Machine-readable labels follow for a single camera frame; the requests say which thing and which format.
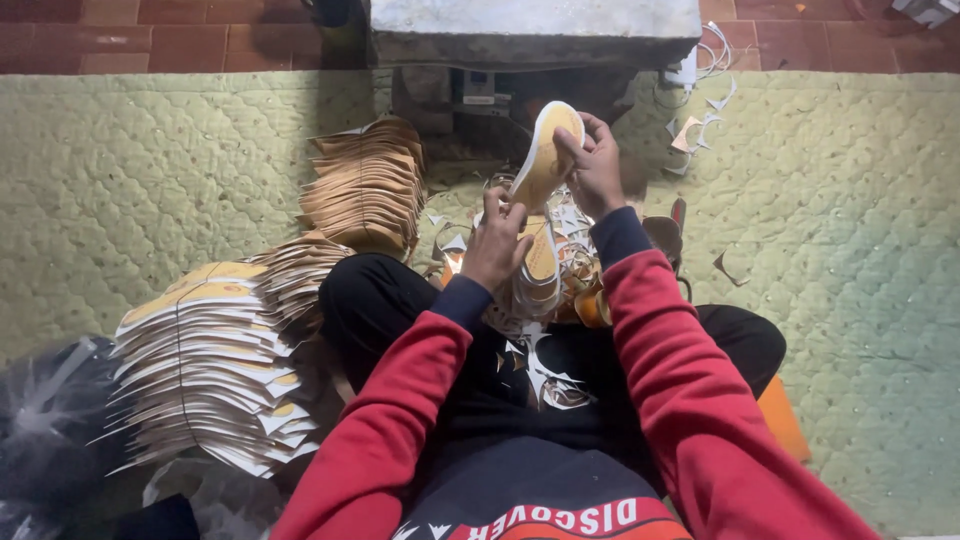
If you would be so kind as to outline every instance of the person's right hand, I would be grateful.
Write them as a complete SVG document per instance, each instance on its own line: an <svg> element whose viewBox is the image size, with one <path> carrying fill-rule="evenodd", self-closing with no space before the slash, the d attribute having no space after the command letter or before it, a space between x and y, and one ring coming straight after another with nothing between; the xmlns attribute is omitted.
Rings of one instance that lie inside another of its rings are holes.
<svg viewBox="0 0 960 540"><path fill-rule="evenodd" d="M610 126L592 114L581 112L587 128L587 142L580 141L564 128L557 128L553 142L561 152L573 158L573 169L567 178L573 202L595 221L625 207L627 201L620 185L620 149L613 140Z"/></svg>

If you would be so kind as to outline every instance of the plastic bag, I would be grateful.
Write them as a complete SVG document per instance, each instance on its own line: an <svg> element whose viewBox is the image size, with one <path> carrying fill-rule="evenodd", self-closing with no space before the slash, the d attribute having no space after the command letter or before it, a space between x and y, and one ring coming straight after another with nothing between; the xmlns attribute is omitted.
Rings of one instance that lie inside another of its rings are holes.
<svg viewBox="0 0 960 540"><path fill-rule="evenodd" d="M203 540L252 540L280 517L276 486L210 459L178 458L160 467L143 490L143 505L181 493L190 500Z"/></svg>
<svg viewBox="0 0 960 540"><path fill-rule="evenodd" d="M124 437L104 433L117 384L113 343L81 338L10 363L0 374L0 501L51 507L89 494L123 463Z"/></svg>
<svg viewBox="0 0 960 540"><path fill-rule="evenodd" d="M0 538L8 540L53 540L60 526L31 503L0 501Z"/></svg>

